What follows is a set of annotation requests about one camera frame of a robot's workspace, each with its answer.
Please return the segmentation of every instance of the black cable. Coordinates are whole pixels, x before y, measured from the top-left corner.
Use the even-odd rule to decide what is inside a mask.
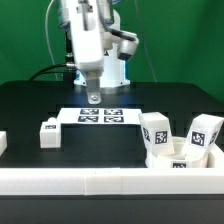
[[[66,71],[66,72],[65,72],[65,71],[59,71],[59,72],[57,72],[57,73],[59,73],[59,74],[73,73],[73,71]],[[38,74],[38,76],[45,75],[45,74],[55,74],[55,72],[50,72],[50,71],[47,71],[47,72],[41,72],[41,73]]]
[[[36,77],[48,73],[47,71],[55,69],[55,68],[64,68],[66,67],[66,64],[57,64],[57,65],[52,65],[47,68],[41,69],[37,73],[35,73],[32,77],[29,78],[29,81],[33,81]]]
[[[129,41],[135,41],[136,39],[132,36],[128,36],[125,32],[122,32],[120,30],[115,30],[115,29],[110,29],[109,28],[109,32],[114,35],[114,36],[117,36],[117,37],[120,37],[124,40],[129,40]]]

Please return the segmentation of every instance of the white plastic part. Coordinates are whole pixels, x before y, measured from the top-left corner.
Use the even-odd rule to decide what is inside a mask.
[[[0,156],[7,148],[7,137],[5,131],[0,131]]]
[[[188,132],[183,152],[186,155],[202,158],[215,144],[224,118],[201,114],[196,117]]]
[[[55,118],[50,118],[47,122],[42,122],[40,129],[40,147],[61,147],[61,124]]]
[[[79,1],[67,0],[70,19],[73,54],[76,66],[84,72],[103,71],[103,47],[100,36],[99,16],[95,0],[89,0],[92,12],[86,15],[87,30],[84,29],[85,15],[79,11]]]
[[[114,24],[110,27],[116,30],[120,30],[120,16],[115,10]],[[104,56],[104,71],[100,77],[100,87],[116,88],[129,85],[130,81],[126,79],[125,62],[117,58],[117,44],[111,43],[112,40],[110,40],[110,37],[107,33],[102,33],[102,35],[105,35],[105,38],[108,36],[108,39],[105,41],[107,41],[107,45],[112,44],[113,48],[111,50],[107,50],[106,55]],[[79,77],[74,81],[74,84],[86,86],[85,79],[81,73],[79,73]]]
[[[224,194],[217,145],[199,169],[0,169],[0,195]]]
[[[196,158],[182,154],[182,147],[185,138],[173,137],[175,154],[168,156],[154,156],[147,152],[146,166],[148,168],[206,168],[208,155],[203,158]]]
[[[159,112],[139,114],[146,149],[154,156],[175,154],[170,124]]]

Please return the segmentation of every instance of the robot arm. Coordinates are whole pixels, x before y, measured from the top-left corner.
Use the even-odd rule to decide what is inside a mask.
[[[72,43],[76,68],[86,81],[88,102],[99,104],[104,51],[118,44],[117,57],[129,60],[138,46],[136,34],[110,29],[112,0],[58,0],[60,27]]]

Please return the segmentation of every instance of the white block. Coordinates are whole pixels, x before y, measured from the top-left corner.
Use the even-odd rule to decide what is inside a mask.
[[[139,114],[145,147],[153,155],[174,154],[170,124],[159,112]]]
[[[223,194],[223,169],[124,169],[122,194]]]
[[[1,169],[0,195],[84,195],[80,169]]]
[[[54,119],[43,122],[40,129],[41,148],[61,147],[61,124]]]
[[[85,195],[121,194],[121,175],[119,168],[96,169],[84,178]]]
[[[207,167],[208,155],[203,158],[185,156],[181,154],[184,138],[173,137],[175,154],[154,156],[147,151],[146,166],[148,168],[205,168]]]
[[[224,168],[224,153],[216,144],[208,155],[208,168]]]
[[[196,117],[188,132],[182,153],[202,158],[211,151],[224,118],[201,114]]]
[[[0,131],[0,156],[7,148],[6,132]]]

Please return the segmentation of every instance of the white cube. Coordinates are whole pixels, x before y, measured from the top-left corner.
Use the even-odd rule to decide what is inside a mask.
[[[43,122],[40,129],[41,148],[61,147],[61,124],[59,122]]]
[[[211,151],[219,134],[224,118],[201,114],[190,127],[182,153],[202,158]]]
[[[0,131],[0,155],[5,151],[6,148],[7,148],[6,132]]]
[[[159,112],[139,114],[145,147],[153,155],[174,154],[170,124]]]

